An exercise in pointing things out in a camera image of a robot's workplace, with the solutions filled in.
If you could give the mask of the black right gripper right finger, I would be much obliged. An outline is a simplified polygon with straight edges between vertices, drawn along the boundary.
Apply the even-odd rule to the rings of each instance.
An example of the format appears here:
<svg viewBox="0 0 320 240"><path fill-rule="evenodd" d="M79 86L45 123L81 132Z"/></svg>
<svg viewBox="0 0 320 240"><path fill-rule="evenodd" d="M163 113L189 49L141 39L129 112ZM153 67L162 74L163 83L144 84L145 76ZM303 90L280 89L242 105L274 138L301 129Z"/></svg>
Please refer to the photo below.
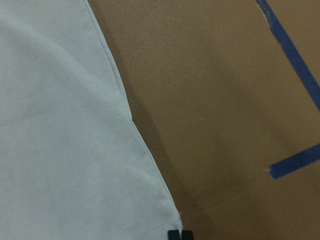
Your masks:
<svg viewBox="0 0 320 240"><path fill-rule="evenodd" d="M182 230L181 240L194 240L193 232L191 230Z"/></svg>

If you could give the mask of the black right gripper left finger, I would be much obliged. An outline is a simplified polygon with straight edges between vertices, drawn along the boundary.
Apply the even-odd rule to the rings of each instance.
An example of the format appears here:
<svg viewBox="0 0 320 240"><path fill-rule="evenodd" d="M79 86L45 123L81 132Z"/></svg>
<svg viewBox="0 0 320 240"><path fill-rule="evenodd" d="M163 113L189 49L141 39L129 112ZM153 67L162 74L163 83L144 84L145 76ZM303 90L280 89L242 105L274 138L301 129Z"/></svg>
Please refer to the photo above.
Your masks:
<svg viewBox="0 0 320 240"><path fill-rule="evenodd" d="M167 232L167 239L168 240L181 240L181 235L179 230L169 230Z"/></svg>

